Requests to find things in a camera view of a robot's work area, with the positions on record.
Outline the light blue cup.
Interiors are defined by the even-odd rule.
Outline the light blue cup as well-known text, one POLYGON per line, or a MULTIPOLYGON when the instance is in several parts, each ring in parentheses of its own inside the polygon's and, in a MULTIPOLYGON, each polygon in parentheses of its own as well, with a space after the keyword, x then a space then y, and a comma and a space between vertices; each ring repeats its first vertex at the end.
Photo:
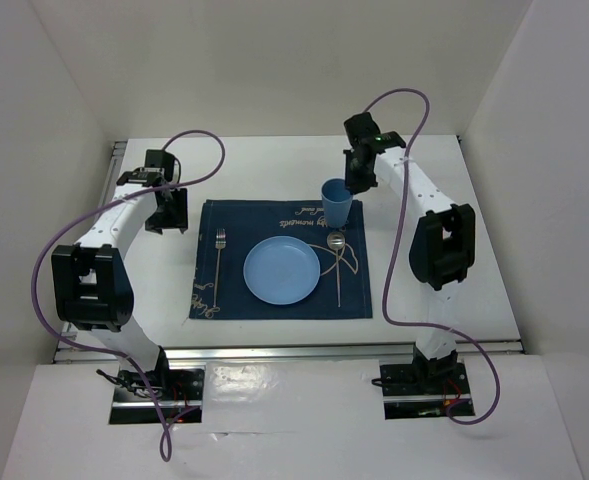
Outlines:
POLYGON ((327 180, 321 187, 321 198, 326 224, 330 228, 343 227, 348 219, 353 196, 341 178, 327 180))

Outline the silver fork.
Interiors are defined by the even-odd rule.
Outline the silver fork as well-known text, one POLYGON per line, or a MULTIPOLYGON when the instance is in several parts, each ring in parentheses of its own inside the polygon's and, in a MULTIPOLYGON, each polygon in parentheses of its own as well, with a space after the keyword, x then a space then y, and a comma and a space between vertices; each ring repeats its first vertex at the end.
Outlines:
POLYGON ((213 289, 213 306, 218 306, 218 290, 220 284, 220 265, 221 265, 221 257, 222 252, 226 248, 226 231, 224 228, 219 228, 216 230, 215 236, 215 248, 217 251, 217 258, 216 258, 216 268, 215 268, 215 279, 214 279, 214 289, 213 289))

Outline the dark blue fish placemat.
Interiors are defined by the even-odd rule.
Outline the dark blue fish placemat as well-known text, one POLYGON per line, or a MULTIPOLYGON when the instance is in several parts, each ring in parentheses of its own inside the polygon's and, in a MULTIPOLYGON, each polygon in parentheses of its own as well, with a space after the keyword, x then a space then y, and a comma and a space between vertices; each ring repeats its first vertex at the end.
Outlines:
POLYGON ((343 228, 341 307, 337 306, 335 256, 327 246, 331 233, 319 200, 208 200, 204 203, 189 316, 203 320, 343 320, 372 315, 363 206, 351 204, 343 228), (216 230, 226 231, 218 306, 213 306, 216 230), (304 300, 287 306, 267 304, 247 288, 243 265, 249 251, 272 236, 292 236, 312 247, 320 261, 320 279, 304 300))

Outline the silver spoon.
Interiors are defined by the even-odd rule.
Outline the silver spoon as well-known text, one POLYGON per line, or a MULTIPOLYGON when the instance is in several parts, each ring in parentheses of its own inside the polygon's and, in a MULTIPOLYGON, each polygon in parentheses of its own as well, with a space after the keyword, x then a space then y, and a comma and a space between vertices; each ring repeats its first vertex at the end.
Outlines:
POLYGON ((327 237, 327 246, 334 253, 334 256, 335 256, 337 306, 341 307, 340 263, 341 263, 341 253, 342 253, 343 248, 345 246, 344 234, 340 231, 331 232, 327 237))

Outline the light blue plate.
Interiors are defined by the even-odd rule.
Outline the light blue plate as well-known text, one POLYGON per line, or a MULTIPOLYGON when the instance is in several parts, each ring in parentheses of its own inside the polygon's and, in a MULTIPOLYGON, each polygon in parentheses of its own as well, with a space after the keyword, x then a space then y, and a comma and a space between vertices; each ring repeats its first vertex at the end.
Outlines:
POLYGON ((272 236, 247 254, 243 278, 259 300, 287 306, 306 299, 320 279, 320 261, 311 246, 292 236, 272 236))

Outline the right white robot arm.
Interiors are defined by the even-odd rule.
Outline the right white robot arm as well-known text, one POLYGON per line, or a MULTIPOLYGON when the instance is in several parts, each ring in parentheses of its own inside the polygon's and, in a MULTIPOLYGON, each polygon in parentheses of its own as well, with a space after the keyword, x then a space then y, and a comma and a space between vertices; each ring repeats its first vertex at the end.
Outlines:
POLYGON ((348 118, 344 129, 350 144, 344 152, 346 188, 360 194, 384 183, 401 199, 382 311, 392 324, 389 294, 400 242, 406 238, 409 268, 427 298, 427 318, 412 322, 420 332, 413 346, 410 379, 418 390, 434 391, 457 365, 452 304, 475 262, 474 209, 444 194, 411 159, 409 144, 396 132, 383 133, 370 113, 348 118))

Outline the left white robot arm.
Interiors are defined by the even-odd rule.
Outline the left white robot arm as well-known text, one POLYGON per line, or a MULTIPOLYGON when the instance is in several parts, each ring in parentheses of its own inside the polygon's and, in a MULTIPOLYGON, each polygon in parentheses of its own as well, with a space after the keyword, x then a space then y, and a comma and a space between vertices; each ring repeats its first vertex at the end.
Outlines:
POLYGON ((180 177, 177 168, 173 154, 147 151, 143 166, 117 180, 113 199, 119 204, 101 213, 77 242, 59 245, 51 255, 59 318, 89 332, 102 347, 125 354, 120 361, 125 378, 150 399, 167 395, 173 377, 164 350, 133 317, 134 292, 124 259, 141 229, 156 234, 188 229, 185 188, 144 191, 173 183, 180 177), (130 358, 141 367, 139 373, 130 358))

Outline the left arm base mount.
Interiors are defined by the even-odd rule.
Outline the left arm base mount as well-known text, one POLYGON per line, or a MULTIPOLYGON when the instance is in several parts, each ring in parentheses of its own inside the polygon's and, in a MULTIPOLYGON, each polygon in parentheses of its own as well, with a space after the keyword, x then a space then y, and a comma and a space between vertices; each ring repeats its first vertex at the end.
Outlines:
MULTIPOLYGON (((96 374, 113 387, 109 415, 110 425, 158 424, 159 418, 151 394, 138 375, 119 370, 108 374, 97 369, 96 374)), ((166 386, 152 385, 163 417, 169 424, 196 424, 202 421, 202 400, 205 369, 169 370, 166 386)))

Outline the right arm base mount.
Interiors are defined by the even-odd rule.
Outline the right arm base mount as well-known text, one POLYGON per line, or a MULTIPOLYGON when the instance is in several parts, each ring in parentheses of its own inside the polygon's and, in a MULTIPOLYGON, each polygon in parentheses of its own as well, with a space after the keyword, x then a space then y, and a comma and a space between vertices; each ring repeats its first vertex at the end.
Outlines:
POLYGON ((386 420, 475 415, 467 371, 462 362, 435 380, 420 383, 411 364, 382 364, 370 383, 381 390, 386 420))

